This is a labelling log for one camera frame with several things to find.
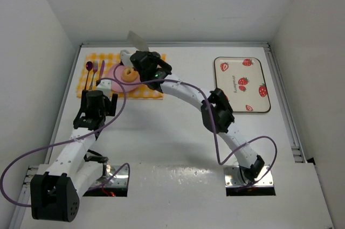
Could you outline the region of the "aluminium frame rail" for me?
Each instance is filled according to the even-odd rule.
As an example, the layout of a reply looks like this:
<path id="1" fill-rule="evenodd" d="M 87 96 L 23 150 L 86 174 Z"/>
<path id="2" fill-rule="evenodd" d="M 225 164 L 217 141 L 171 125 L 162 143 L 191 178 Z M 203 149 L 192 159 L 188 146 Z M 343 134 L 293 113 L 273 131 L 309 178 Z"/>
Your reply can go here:
<path id="1" fill-rule="evenodd" d="M 135 47 L 129 42 L 103 42 L 103 43 L 82 43 L 80 47 L 83 48 L 94 48 L 94 47 Z M 188 41 L 188 42 L 153 42 L 149 43 L 148 47 L 153 49 L 154 47 L 270 47 L 267 42 L 201 42 L 201 41 Z"/>

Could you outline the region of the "metal base plate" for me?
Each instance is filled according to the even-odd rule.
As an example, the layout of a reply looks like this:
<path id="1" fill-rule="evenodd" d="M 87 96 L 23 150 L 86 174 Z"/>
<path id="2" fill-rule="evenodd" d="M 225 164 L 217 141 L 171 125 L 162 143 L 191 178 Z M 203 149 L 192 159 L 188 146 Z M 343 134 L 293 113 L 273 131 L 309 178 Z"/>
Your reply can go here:
<path id="1" fill-rule="evenodd" d="M 128 185 L 129 172 L 126 164 L 123 167 L 107 164 L 105 175 L 94 181 L 91 187 L 124 188 Z"/>
<path id="2" fill-rule="evenodd" d="M 225 186 L 227 188 L 239 188 L 251 185 L 251 181 L 244 176 L 240 167 L 237 165 L 226 166 L 224 168 Z M 254 179 L 253 187 L 268 188 L 274 187 L 273 176 L 270 171 L 270 166 L 265 165 L 258 177 Z"/>

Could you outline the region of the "pink plate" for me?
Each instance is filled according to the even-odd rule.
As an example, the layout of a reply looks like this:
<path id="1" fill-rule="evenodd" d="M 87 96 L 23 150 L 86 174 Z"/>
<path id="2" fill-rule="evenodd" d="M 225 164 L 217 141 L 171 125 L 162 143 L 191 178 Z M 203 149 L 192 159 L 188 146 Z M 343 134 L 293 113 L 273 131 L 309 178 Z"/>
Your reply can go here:
<path id="1" fill-rule="evenodd" d="M 106 78 L 113 78 L 114 79 L 114 70 L 115 70 L 116 79 L 118 81 L 124 82 L 121 79 L 121 73 L 122 73 L 122 71 L 123 71 L 123 69 L 125 67 L 126 66 L 121 65 L 121 64 L 115 64 L 107 71 L 105 77 Z M 132 83 L 137 83 L 139 81 L 140 81 L 140 78 L 138 76 L 135 81 L 133 81 L 131 83 L 127 83 L 127 82 L 124 82 L 124 83 L 132 84 Z M 130 91 L 133 91 L 134 89 L 138 88 L 138 85 L 123 85 L 123 87 L 125 89 L 125 92 L 130 92 Z M 120 85 L 117 82 L 115 82 L 115 81 L 111 81 L 111 90 L 114 91 L 114 92 L 122 92 L 122 89 L 121 89 Z"/>

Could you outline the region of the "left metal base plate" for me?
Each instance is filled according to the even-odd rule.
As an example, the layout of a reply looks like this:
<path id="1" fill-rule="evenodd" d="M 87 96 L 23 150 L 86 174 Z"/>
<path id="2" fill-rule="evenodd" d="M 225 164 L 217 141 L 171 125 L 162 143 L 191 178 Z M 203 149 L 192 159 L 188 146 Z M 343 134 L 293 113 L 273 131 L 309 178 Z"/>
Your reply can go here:
<path id="1" fill-rule="evenodd" d="M 105 175 L 94 181 L 91 187 L 124 188 L 128 185 L 129 172 L 126 164 L 123 167 L 107 164 Z"/>

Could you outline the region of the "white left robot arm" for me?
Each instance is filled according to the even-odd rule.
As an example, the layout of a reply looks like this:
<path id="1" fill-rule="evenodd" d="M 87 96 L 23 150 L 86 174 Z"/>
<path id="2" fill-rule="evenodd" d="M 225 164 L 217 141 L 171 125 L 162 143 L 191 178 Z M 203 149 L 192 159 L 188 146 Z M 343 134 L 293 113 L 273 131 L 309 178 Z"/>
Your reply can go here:
<path id="1" fill-rule="evenodd" d="M 83 91 L 80 109 L 73 121 L 71 142 L 56 160 L 36 174 L 30 183 L 33 219 L 72 222 L 80 199 L 89 187 L 105 175 L 105 157 L 86 157 L 97 141 L 106 117 L 115 116 L 118 96 L 102 91 Z"/>

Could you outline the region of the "purple fork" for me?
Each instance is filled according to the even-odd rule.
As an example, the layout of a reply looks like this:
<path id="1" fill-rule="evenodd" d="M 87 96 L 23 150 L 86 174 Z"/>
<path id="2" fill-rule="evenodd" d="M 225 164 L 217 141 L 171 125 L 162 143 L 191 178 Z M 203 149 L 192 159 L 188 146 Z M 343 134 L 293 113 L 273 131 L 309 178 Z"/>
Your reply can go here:
<path id="1" fill-rule="evenodd" d="M 98 71 L 98 62 L 95 60 L 95 61 L 93 61 L 93 75 L 92 75 L 90 87 L 93 87 L 93 81 L 94 81 L 94 77 L 95 77 L 95 74 L 97 73 L 97 71 Z"/>

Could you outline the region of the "glazed donut bread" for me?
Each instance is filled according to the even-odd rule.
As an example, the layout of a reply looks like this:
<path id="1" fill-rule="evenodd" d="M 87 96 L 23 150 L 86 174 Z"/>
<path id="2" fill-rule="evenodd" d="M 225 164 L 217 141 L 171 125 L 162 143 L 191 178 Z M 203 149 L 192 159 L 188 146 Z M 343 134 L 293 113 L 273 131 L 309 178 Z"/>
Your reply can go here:
<path id="1" fill-rule="evenodd" d="M 139 73 L 131 67 L 125 67 L 121 73 L 121 79 L 127 83 L 135 81 L 138 76 Z"/>

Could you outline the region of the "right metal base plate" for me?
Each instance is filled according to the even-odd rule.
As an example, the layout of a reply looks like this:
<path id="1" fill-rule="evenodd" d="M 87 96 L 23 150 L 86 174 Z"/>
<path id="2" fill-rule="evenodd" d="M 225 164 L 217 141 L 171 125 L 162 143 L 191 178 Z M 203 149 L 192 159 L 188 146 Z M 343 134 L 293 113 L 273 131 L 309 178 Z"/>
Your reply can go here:
<path id="1" fill-rule="evenodd" d="M 224 168 L 225 186 L 227 188 L 239 188 L 251 185 L 251 181 L 244 176 L 240 167 L 237 165 L 226 166 Z M 253 187 L 268 188 L 274 187 L 273 176 L 270 171 L 270 166 L 265 165 L 258 177 L 254 179 Z"/>

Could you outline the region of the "strawberry print tray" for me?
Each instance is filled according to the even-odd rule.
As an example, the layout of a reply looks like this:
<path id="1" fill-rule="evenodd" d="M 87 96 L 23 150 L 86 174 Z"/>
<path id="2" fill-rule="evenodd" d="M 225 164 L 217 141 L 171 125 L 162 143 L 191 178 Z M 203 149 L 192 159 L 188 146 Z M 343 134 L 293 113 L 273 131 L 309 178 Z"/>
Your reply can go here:
<path id="1" fill-rule="evenodd" d="M 226 95 L 235 113 L 268 113 L 271 103 L 259 59 L 217 57 L 214 60 L 216 87 Z"/>

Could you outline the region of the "purple spoon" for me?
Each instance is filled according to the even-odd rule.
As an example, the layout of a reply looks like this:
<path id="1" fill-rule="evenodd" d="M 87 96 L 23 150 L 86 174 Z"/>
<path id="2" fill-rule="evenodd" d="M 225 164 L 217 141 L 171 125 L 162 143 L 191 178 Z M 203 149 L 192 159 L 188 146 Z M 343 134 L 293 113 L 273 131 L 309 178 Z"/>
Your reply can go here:
<path id="1" fill-rule="evenodd" d="M 86 77 L 86 81 L 85 81 L 85 85 L 84 85 L 84 90 L 86 90 L 87 88 L 87 82 L 88 82 L 88 77 L 89 77 L 89 74 L 91 72 L 91 70 L 93 69 L 93 62 L 92 61 L 88 61 L 85 65 L 86 67 L 86 70 L 87 70 L 87 77 Z"/>

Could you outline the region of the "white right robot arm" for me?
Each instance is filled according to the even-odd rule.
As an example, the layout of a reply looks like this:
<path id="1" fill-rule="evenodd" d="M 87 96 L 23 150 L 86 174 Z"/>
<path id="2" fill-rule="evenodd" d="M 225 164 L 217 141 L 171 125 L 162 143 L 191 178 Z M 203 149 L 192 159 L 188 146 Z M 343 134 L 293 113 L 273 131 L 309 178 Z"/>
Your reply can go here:
<path id="1" fill-rule="evenodd" d="M 254 182 L 265 162 L 235 126 L 233 110 L 220 88 L 207 91 L 180 80 L 156 52 L 136 51 L 129 61 L 139 73 L 140 81 L 150 89 L 177 97 L 197 108 L 204 127 L 215 138 L 223 139 L 235 155 L 243 176 Z"/>

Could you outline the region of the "purple knife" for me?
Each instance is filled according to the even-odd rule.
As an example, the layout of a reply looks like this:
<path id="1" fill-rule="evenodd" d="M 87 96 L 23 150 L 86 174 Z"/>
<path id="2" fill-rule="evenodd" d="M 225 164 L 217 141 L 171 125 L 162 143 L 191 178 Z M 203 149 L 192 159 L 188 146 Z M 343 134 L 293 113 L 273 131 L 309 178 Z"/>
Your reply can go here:
<path id="1" fill-rule="evenodd" d="M 99 79 L 102 78 L 103 73 L 104 73 L 104 69 L 105 69 L 105 61 L 103 60 L 102 63 L 101 63 L 101 67 L 100 67 Z"/>

